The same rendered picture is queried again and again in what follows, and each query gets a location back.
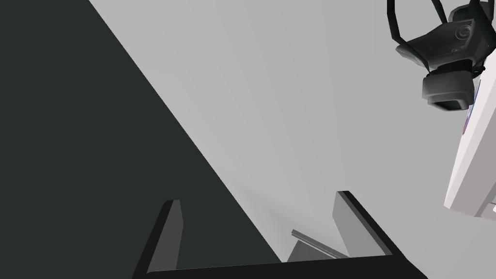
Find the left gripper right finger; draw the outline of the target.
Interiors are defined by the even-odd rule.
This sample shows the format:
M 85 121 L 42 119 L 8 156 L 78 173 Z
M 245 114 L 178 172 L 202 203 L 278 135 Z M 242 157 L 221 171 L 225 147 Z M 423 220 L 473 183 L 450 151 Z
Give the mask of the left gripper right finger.
M 397 254 L 396 245 L 350 191 L 336 192 L 332 217 L 349 257 Z

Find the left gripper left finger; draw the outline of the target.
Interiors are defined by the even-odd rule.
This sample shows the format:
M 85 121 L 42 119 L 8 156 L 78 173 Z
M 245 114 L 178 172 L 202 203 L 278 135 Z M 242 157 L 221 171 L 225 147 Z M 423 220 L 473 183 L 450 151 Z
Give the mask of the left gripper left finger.
M 164 272 L 177 269 L 183 224 L 180 201 L 166 201 L 137 263 L 134 278 L 161 278 Z

